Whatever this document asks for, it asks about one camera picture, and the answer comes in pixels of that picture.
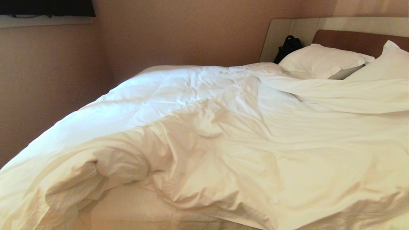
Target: beige wall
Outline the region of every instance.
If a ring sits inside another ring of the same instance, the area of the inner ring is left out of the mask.
[[[112,87],[95,25],[0,29],[0,167]]]
[[[117,82],[153,65],[257,62],[273,18],[408,16],[408,0],[95,0]]]

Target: comforter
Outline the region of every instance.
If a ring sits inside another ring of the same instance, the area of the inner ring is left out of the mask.
[[[292,79],[272,63],[147,69],[3,167],[0,229],[70,229],[132,181],[265,230],[371,227],[408,212],[408,86]]]

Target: tv screen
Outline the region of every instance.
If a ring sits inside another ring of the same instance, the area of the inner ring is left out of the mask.
[[[0,15],[95,17],[91,0],[0,0]]]

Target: wooden headboard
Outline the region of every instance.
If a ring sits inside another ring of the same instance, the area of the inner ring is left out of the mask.
[[[402,50],[409,52],[409,38],[383,34],[369,34],[362,32],[318,30],[315,33],[312,43],[325,47],[349,50],[373,57],[382,54],[383,45],[391,40]]]

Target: black backpack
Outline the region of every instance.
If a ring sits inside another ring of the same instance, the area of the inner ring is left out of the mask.
[[[287,55],[290,53],[299,50],[303,47],[301,44],[300,39],[295,38],[294,36],[287,36],[287,38],[284,41],[283,46],[279,47],[279,53],[277,54],[276,58],[274,59],[273,63],[280,63],[281,60],[283,60]]]

